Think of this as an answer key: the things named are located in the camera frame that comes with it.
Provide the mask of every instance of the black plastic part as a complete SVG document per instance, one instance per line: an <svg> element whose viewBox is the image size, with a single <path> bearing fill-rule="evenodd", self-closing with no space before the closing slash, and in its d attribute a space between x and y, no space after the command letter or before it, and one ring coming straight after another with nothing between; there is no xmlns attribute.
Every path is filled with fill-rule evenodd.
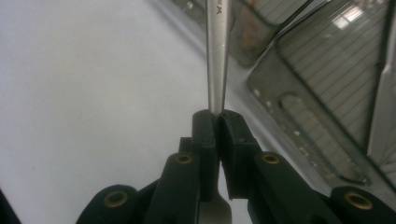
<svg viewBox="0 0 396 224"><path fill-rule="evenodd" d="M253 224L276 224L268 204L265 202L260 190L256 186L251 189L248 197L247 210Z"/></svg>
<svg viewBox="0 0 396 224"><path fill-rule="evenodd" d="M257 186L276 223L342 223L283 157L257 153L254 162Z"/></svg>
<svg viewBox="0 0 396 224"><path fill-rule="evenodd" d="M201 161L201 202L210 202L218 186L219 157L209 110L198 111L192 116L191 151Z"/></svg>
<svg viewBox="0 0 396 224"><path fill-rule="evenodd" d="M87 205L77 224L129 224L134 222L132 211L136 207L134 188L115 185L97 193Z"/></svg>
<svg viewBox="0 0 396 224"><path fill-rule="evenodd" d="M220 157L227 179L230 199L248 198L251 185L251 164L260 146L244 118L226 110L220 116Z"/></svg>
<svg viewBox="0 0 396 224"><path fill-rule="evenodd" d="M0 190L0 223L17 224L20 223L11 206L9 205L3 192Z"/></svg>
<svg viewBox="0 0 396 224"><path fill-rule="evenodd" d="M157 188L158 180L154 181L145 188L137 192L136 207L132 213L132 220L134 224L141 224L146 218L146 213L149 210L152 196L154 195L155 189Z"/></svg>
<svg viewBox="0 0 396 224"><path fill-rule="evenodd" d="M391 208L361 189L353 187L333 189L330 202L332 209L344 223L396 223L396 213Z"/></svg>
<svg viewBox="0 0 396 224"><path fill-rule="evenodd" d="M181 137L180 138L180 144L178 146L178 151L179 152L192 152L191 148L191 141L192 138L190 137Z"/></svg>
<svg viewBox="0 0 396 224"><path fill-rule="evenodd" d="M145 224L198 223L199 159L192 153L170 156L155 189Z"/></svg>

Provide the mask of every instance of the white surface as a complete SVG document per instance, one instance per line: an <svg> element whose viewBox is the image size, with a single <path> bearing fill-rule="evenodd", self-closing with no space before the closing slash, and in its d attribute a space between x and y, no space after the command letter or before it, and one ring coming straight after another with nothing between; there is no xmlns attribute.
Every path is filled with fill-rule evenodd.
<svg viewBox="0 0 396 224"><path fill-rule="evenodd" d="M205 60L169 1L2 1L0 188L21 222L75 223L101 189L157 179L207 108Z"/></svg>

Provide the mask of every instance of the metal rod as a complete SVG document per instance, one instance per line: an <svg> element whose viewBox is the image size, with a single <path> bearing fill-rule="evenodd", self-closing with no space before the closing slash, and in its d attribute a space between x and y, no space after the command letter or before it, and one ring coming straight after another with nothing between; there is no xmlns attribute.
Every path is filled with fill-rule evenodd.
<svg viewBox="0 0 396 224"><path fill-rule="evenodd" d="M206 16L209 110L213 116L216 132L219 114L224 110L231 0L206 0Z"/></svg>

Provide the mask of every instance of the brass insert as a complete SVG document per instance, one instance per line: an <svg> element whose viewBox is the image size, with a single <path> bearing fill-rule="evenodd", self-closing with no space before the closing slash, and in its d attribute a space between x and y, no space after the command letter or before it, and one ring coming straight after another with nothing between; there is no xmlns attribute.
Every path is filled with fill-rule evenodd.
<svg viewBox="0 0 396 224"><path fill-rule="evenodd" d="M279 158L275 155L263 155L262 160L269 164L278 164L280 162Z"/></svg>
<svg viewBox="0 0 396 224"><path fill-rule="evenodd" d="M176 161L181 164L187 164L192 162L192 157L188 155L179 155L176 157Z"/></svg>
<svg viewBox="0 0 396 224"><path fill-rule="evenodd" d="M115 190L105 197L103 204L106 207L114 208L123 205L128 200L128 194L123 190Z"/></svg>
<svg viewBox="0 0 396 224"><path fill-rule="evenodd" d="M344 199L361 210L370 210L373 208L373 203L368 198L354 191L346 193Z"/></svg>

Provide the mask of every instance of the metal grid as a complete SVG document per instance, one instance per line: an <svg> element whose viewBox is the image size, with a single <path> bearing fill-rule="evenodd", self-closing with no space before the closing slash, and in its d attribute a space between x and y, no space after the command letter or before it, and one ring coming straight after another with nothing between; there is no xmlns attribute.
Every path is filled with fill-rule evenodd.
<svg viewBox="0 0 396 224"><path fill-rule="evenodd" d="M338 2L282 37L279 47L329 112L365 147L387 2L367 8Z"/></svg>

